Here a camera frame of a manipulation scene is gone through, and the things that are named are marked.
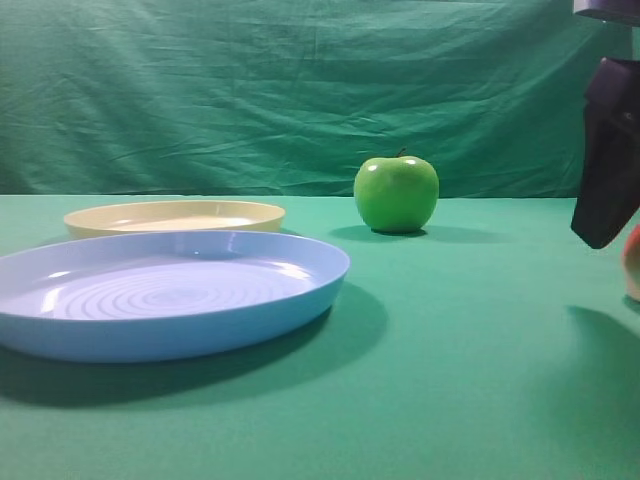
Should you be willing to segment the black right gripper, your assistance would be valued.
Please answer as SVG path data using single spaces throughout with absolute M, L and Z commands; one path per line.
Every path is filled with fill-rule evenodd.
M 575 0 L 573 13 L 639 26 L 638 1 Z M 585 98 L 584 162 L 571 229 L 602 249 L 639 209 L 639 62 L 603 57 Z

